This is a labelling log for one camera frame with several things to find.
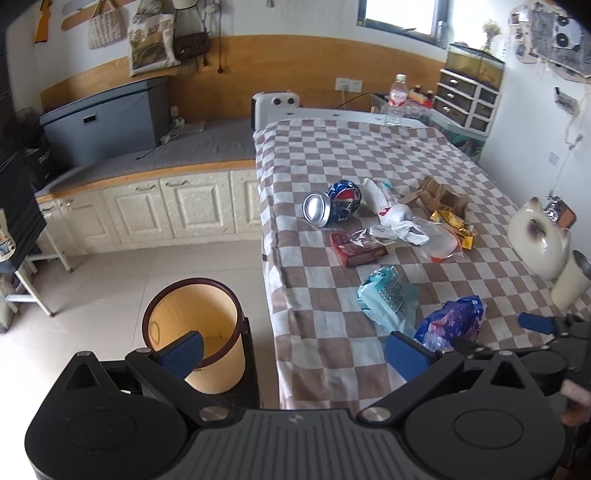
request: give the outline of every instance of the window frame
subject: window frame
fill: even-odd
[[[366,18],[368,0],[359,0],[359,13],[357,19],[358,27],[373,28],[375,30],[381,30],[396,35],[404,35],[405,37],[414,38],[431,45],[437,45],[437,25],[440,21],[448,23],[449,20],[449,6],[450,0],[436,0],[435,1],[435,15],[433,15],[433,24],[431,25],[431,34],[425,35],[424,33],[416,31],[407,31],[402,27],[392,25],[378,20],[372,20]]]

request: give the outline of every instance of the checkered tablecloth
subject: checkered tablecloth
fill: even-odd
[[[469,199],[466,220],[478,236],[463,258],[437,265],[423,260],[419,247],[402,247],[380,259],[420,289],[417,324],[445,301],[477,294],[486,303],[482,343],[499,349],[549,340],[517,323],[521,312],[560,312],[550,299],[551,284],[509,246],[505,228],[515,206],[436,129],[285,120],[257,132],[255,146],[282,408],[357,412],[404,382],[384,361],[387,334],[356,301],[357,288],[379,265],[341,267],[330,248],[331,229],[317,229],[303,215],[310,192],[340,179],[388,180],[402,197],[431,175]],[[420,208],[414,213],[425,216]],[[336,228],[353,232],[375,223],[362,206]],[[590,303],[584,296],[574,311],[588,318]]]

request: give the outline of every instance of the fish tank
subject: fish tank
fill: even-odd
[[[452,43],[447,52],[445,69],[498,92],[505,74],[505,62],[485,51]]]

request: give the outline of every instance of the metal bolt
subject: metal bolt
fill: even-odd
[[[383,407],[368,407],[361,412],[361,416],[368,423],[382,423],[392,417],[392,413]]]
[[[199,417],[206,422],[226,420],[229,416],[230,411],[227,408],[218,406],[205,407],[199,412]]]

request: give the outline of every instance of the orange toy rifle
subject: orange toy rifle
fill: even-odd
[[[51,0],[43,0],[41,3],[41,20],[39,20],[39,27],[37,28],[37,35],[35,36],[35,43],[46,42],[49,40],[49,17],[51,12],[49,7]]]

